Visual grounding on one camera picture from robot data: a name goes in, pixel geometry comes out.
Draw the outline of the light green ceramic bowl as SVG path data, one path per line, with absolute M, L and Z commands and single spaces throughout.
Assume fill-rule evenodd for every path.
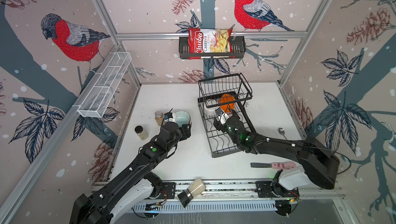
M 190 114 L 184 110 L 175 112 L 173 117 L 179 127 L 182 127 L 185 124 L 191 124 Z

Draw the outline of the white ceramic bowl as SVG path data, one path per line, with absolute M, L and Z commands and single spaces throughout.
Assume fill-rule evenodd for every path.
M 217 115 L 217 110 L 220 109 L 219 106 L 216 107 L 207 107 L 204 105 L 204 113 L 208 116 L 216 116 Z

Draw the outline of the orange plastic bowl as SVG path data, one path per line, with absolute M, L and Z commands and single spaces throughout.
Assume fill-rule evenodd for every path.
M 231 114 L 232 110 L 235 108 L 235 97 L 230 94 L 223 94 L 220 98 L 219 103 L 220 108 L 227 114 Z

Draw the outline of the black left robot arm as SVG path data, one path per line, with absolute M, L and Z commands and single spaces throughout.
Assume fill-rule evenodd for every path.
M 143 145 L 135 159 L 113 180 L 90 196 L 82 194 L 72 208 L 72 224 L 114 224 L 138 202 L 160 194 L 162 180 L 153 169 L 191 136 L 191 124 L 167 122 Z

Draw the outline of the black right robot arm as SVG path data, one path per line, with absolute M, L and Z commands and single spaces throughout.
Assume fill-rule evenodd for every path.
M 283 140 L 247 131 L 236 116 L 222 122 L 214 119 L 217 130 L 227 133 L 232 142 L 245 153 L 269 154 L 300 164 L 305 175 L 316 186 L 332 190 L 335 187 L 340 161 L 334 152 L 315 138 Z

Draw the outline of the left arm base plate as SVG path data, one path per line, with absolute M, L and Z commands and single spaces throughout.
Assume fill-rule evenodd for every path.
M 175 182 L 163 182 L 159 185 L 154 186 L 149 199 L 174 199 L 176 192 L 176 183 Z

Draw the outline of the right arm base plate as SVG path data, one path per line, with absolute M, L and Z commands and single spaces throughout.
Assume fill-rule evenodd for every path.
M 282 187 L 279 183 L 273 183 L 270 181 L 256 181 L 256 192 L 259 198 L 288 198 L 297 199 L 300 197 L 297 188 L 293 190 L 287 190 Z

